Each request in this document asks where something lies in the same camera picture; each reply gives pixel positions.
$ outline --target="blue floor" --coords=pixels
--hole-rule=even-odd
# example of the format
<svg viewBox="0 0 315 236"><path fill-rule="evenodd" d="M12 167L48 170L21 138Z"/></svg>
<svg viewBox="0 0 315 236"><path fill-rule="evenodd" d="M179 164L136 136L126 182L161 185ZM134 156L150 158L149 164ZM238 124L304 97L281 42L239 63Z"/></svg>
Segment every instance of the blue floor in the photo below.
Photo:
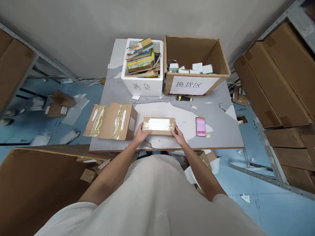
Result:
<svg viewBox="0 0 315 236"><path fill-rule="evenodd" d="M54 82L41 80L27 80L25 89L48 95L60 86ZM79 130L81 135L72 144L89 144L91 138L83 137L89 116L94 104L99 103L103 86L91 87L76 84L64 85L61 91L71 96L86 93L91 102L83 109L81 115L73 126L61 123L63 118L47 119L44 112L26 112L14 117L12 125L0 126L0 141L2 143L31 142L36 135L52 134L49 144L59 144L70 130ZM13 107L23 107L25 100L16 98ZM240 125L246 150L240 156L237 149L217 150L221 156L220 169L216 178L226 193L237 202L256 221L268 235L315 235L315 202L282 188L251 177L228 167L228 163L248 167L248 162L254 158L257 164L270 166L263 143L258 135L250 107L234 104L236 114L243 114L248 123ZM0 147L0 162L12 147ZM248 194L250 203L246 203L240 195Z"/></svg>

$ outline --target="hand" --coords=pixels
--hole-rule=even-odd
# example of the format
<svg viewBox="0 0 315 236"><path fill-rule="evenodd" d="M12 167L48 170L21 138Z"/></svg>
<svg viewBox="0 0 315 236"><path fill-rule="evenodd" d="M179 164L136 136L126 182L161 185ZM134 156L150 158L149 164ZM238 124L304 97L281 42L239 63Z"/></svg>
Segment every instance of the hand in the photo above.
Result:
<svg viewBox="0 0 315 236"><path fill-rule="evenodd" d="M152 133L152 130L142 130L142 124L143 122L139 125L137 132L136 132L136 136L135 136L135 142L137 142L138 144L142 143L145 138Z"/></svg>
<svg viewBox="0 0 315 236"><path fill-rule="evenodd" d="M183 145L187 144L183 133L179 130L177 126L175 126L175 130L171 130L172 135L176 138L176 142L183 147Z"/></svg>

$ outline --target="right hand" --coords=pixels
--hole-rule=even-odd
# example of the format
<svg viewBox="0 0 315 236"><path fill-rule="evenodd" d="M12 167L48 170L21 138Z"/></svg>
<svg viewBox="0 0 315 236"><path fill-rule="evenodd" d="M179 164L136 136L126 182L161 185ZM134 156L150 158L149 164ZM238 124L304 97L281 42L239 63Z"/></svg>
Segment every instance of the right hand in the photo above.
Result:
<svg viewBox="0 0 315 236"><path fill-rule="evenodd" d="M175 137L176 142L183 147L183 145L187 144L183 133L179 130L177 126L175 126L175 130L171 130L172 135Z"/></svg>

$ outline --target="person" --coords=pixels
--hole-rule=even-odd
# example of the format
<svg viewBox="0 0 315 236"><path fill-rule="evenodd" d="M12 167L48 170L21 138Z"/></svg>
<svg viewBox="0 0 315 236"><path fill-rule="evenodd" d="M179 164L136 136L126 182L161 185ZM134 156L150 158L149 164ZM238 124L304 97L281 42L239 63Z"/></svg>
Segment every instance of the person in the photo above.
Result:
<svg viewBox="0 0 315 236"><path fill-rule="evenodd" d="M176 126L172 135L182 147L201 195L169 155L133 162L142 130L94 180L77 203L57 212L35 236L61 235L266 235L227 196L219 182L187 144Z"/></svg>

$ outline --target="left hand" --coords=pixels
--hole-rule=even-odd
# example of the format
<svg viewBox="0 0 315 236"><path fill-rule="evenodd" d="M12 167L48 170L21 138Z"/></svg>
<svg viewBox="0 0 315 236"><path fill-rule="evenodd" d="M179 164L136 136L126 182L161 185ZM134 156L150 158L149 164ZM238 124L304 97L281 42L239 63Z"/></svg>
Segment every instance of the left hand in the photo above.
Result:
<svg viewBox="0 0 315 236"><path fill-rule="evenodd" d="M142 124L143 122L139 125L137 132L136 132L136 136L134 141L137 143L142 143L145 138L152 133L152 130L142 130Z"/></svg>

